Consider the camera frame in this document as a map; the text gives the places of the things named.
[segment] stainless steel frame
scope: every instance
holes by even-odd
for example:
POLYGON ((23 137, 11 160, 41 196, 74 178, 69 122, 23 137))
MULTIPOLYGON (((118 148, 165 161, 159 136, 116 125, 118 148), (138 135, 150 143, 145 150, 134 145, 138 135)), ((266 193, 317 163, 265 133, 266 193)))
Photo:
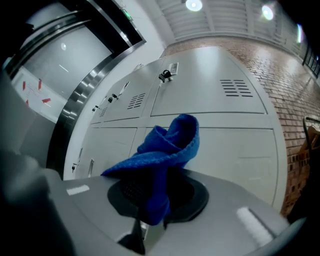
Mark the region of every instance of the stainless steel frame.
POLYGON ((65 159, 72 132, 89 97, 120 61, 145 42, 145 39, 142 38, 142 41, 136 43, 118 56, 111 55, 105 58, 80 82, 71 94, 55 125, 46 162, 46 167, 56 170, 61 178, 64 173, 65 159))

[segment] blue towel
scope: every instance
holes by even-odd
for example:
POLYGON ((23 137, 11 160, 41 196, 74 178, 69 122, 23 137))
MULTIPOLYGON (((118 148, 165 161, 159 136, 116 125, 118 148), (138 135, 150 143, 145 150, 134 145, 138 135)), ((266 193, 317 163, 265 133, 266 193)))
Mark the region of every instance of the blue towel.
POLYGON ((145 170, 152 184, 151 196, 142 207, 142 221, 157 225, 170 213, 167 195, 168 167, 183 168, 197 155, 199 148, 199 124, 195 117, 181 114, 175 118, 168 131, 155 126, 137 148, 132 157, 105 170, 103 176, 123 175, 132 171, 145 170))

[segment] white panel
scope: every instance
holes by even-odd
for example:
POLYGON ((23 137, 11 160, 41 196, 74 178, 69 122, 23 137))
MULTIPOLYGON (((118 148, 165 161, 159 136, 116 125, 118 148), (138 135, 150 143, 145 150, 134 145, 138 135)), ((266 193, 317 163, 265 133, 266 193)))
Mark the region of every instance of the white panel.
POLYGON ((152 116, 180 113, 265 113, 243 72, 218 47, 168 56, 162 69, 179 62, 178 74, 158 89, 152 116))
POLYGON ((234 182, 272 204, 278 175, 272 130, 200 128, 199 136, 199 151, 186 169, 234 182))
POLYGON ((129 157, 136 128, 91 128, 83 147, 76 178, 87 178, 91 159, 91 176, 99 176, 106 169, 129 157))
POLYGON ((84 77, 110 54, 88 28, 82 27, 42 47, 24 67, 67 100, 84 77))
POLYGON ((98 111, 99 113, 102 112, 101 115, 98 116, 99 113, 97 113, 91 123, 140 117, 149 91, 154 81, 158 79, 161 65, 162 61, 154 61, 132 72, 112 86, 109 92, 110 97, 112 94, 119 95, 125 84, 129 82, 123 93, 119 96, 119 99, 113 98, 112 103, 109 103, 107 100, 104 101, 104 104, 101 105, 101 109, 98 111))

